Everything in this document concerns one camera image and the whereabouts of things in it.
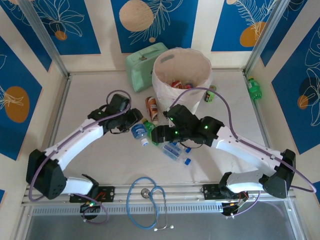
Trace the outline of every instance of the blue bottle cap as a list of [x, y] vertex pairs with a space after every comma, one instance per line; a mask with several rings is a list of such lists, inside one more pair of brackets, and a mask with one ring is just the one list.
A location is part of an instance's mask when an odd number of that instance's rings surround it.
[[190, 164], [190, 162], [191, 162], [191, 159], [190, 159], [190, 158], [187, 158], [187, 159], [185, 160], [184, 164], [188, 166], [188, 165]]

